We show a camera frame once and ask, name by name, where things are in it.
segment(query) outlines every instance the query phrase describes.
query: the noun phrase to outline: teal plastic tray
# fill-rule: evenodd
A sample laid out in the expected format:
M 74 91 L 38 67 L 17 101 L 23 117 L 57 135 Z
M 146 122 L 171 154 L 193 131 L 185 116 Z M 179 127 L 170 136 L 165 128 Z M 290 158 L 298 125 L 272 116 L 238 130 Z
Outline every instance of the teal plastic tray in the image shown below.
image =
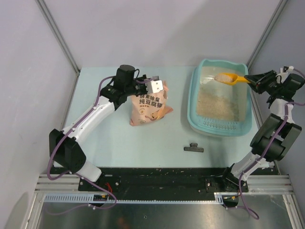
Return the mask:
M 208 59 L 204 59 L 203 61 L 201 61 L 200 65 L 197 66 L 193 72 L 189 91 L 187 118 L 191 127 L 199 133 L 213 136 L 242 136 L 247 134 L 252 127 L 252 108 L 249 86 L 246 87 L 246 108 L 245 118 L 243 121 L 219 120 L 209 117 L 202 117 L 196 113 L 201 70 L 202 67 L 205 66 L 221 67 L 240 72 L 243 75 L 248 74 L 247 66 L 242 63 L 233 63 L 229 61 Z

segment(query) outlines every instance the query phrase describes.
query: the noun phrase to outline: white wall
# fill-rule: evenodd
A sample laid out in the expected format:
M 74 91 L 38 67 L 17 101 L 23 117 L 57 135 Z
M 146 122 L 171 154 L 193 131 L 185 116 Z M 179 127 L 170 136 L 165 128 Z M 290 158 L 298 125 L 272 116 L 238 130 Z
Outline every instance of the white wall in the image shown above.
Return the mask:
M 46 0 L 84 67 L 247 62 L 279 0 Z
M 292 65 L 305 73 L 305 1 L 289 1 L 283 15 L 267 39 L 250 73 L 257 74 L 271 69 L 279 71 L 284 65 Z M 268 94 L 258 96 L 259 105 L 266 119 L 269 116 L 266 104 Z M 305 86 L 294 96 L 296 102 L 305 102 Z M 295 106 L 294 121 L 303 128 L 302 133 L 286 157 L 280 161 L 283 174 L 289 174 L 301 211 L 305 216 L 305 107 Z
M 1 1 L 0 34 L 0 228 L 19 201 L 7 225 L 17 229 L 76 76 L 34 0 Z

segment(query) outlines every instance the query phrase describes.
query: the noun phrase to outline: litter scoop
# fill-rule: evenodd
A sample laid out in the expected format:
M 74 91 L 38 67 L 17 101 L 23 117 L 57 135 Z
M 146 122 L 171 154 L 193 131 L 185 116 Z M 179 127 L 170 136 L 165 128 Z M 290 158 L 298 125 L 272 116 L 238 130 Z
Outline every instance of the litter scoop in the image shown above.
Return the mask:
M 234 85 L 236 83 L 250 83 L 243 76 L 239 76 L 235 73 L 220 73 L 215 76 L 214 80 L 227 85 Z

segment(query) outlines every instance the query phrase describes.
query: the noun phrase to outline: pink plastic bag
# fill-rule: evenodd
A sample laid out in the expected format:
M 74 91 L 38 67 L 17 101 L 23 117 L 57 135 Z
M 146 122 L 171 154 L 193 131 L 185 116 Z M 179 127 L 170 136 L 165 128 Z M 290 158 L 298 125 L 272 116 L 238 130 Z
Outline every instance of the pink plastic bag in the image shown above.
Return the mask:
M 130 125 L 151 123 L 173 111 L 170 106 L 166 106 L 168 87 L 166 81 L 162 83 L 163 90 L 158 93 L 131 96 L 132 118 Z

